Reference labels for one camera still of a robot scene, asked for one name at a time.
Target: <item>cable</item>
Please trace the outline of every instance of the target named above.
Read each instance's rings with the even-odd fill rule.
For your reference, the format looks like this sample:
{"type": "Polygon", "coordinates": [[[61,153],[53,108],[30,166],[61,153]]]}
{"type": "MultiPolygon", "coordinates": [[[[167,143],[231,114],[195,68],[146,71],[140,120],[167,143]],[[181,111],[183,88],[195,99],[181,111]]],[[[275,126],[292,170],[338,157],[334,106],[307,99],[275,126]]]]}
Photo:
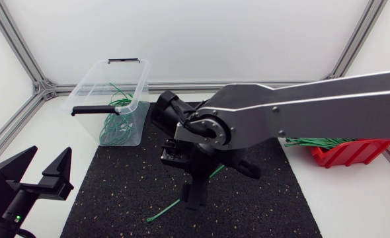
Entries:
{"type": "MultiPolygon", "coordinates": [[[[131,103],[133,95],[124,93],[121,89],[110,83],[117,91],[111,96],[109,106],[127,106],[131,103]],[[121,94],[124,98],[113,100],[121,94]]],[[[131,137],[132,132],[136,130],[136,125],[129,114],[109,114],[105,121],[99,136],[100,145],[114,146],[124,145],[131,137]]]]}
{"type": "MultiPolygon", "coordinates": [[[[220,167],[218,167],[211,175],[210,175],[210,178],[212,178],[214,175],[216,175],[220,170],[222,170],[225,166],[224,165],[221,165],[220,167]]],[[[163,211],[159,212],[157,215],[153,216],[153,217],[150,217],[150,218],[147,218],[147,222],[152,222],[153,220],[155,220],[157,217],[163,215],[165,212],[167,212],[170,208],[174,207],[176,204],[178,204],[180,202],[180,199],[176,200],[175,202],[173,202],[170,206],[166,207],[163,211]]]]}
{"type": "Polygon", "coordinates": [[[301,145],[322,147],[332,149],[342,143],[356,141],[356,139],[338,139],[338,138],[286,138],[285,146],[301,145]]]}

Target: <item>red plastic bin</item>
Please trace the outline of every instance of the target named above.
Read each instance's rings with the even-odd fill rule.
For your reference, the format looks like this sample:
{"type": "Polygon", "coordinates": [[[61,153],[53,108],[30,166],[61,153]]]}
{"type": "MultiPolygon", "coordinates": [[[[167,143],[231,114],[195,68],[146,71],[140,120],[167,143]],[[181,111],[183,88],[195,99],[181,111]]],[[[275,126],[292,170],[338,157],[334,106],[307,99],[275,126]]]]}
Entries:
{"type": "Polygon", "coordinates": [[[332,149],[308,147],[317,164],[327,169],[333,165],[368,165],[390,146],[390,139],[359,139],[345,142],[332,149]]]}

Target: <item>black cable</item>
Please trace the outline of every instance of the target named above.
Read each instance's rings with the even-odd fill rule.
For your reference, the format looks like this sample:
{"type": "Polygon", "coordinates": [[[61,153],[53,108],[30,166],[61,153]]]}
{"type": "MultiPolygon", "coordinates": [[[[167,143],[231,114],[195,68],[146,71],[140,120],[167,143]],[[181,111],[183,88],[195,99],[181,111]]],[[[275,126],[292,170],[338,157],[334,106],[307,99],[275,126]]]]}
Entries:
{"type": "Polygon", "coordinates": [[[193,134],[197,134],[200,136],[204,136],[206,138],[215,138],[215,133],[213,130],[209,130],[207,128],[203,128],[201,126],[194,126],[192,124],[189,124],[189,120],[184,115],[184,112],[180,107],[177,105],[177,102],[172,100],[170,102],[173,110],[177,113],[179,122],[182,124],[182,126],[187,129],[189,132],[192,132],[193,134]]]}

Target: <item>white floor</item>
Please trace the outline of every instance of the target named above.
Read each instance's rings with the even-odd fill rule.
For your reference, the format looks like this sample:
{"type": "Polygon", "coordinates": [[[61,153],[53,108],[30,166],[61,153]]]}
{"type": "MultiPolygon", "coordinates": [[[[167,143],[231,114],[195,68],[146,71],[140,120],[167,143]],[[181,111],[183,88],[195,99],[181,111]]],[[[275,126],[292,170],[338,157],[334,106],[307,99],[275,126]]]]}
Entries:
{"type": "MultiPolygon", "coordinates": [[[[208,97],[181,95],[186,101],[208,97]]],[[[67,201],[37,201],[22,225],[37,237],[60,236],[97,149],[85,129],[59,109],[64,100],[59,97],[46,102],[0,158],[36,145],[39,150],[22,182],[37,183],[61,151],[68,146],[73,150],[71,183],[75,189],[67,201]]],[[[384,157],[369,165],[324,169],[315,164],[306,148],[284,147],[284,151],[323,237],[390,237],[390,164],[384,157]]]]}

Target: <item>plastic bin handle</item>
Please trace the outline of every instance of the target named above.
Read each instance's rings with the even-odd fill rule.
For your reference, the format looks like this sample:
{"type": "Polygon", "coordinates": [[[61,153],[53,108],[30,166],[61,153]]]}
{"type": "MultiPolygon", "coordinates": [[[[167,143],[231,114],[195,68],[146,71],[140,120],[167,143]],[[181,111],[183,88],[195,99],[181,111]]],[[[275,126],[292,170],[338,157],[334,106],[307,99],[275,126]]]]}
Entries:
{"type": "Polygon", "coordinates": [[[92,113],[115,113],[116,115],[120,115],[120,113],[116,112],[116,107],[110,105],[74,106],[71,115],[75,116],[76,114],[92,114],[92,113]]]}

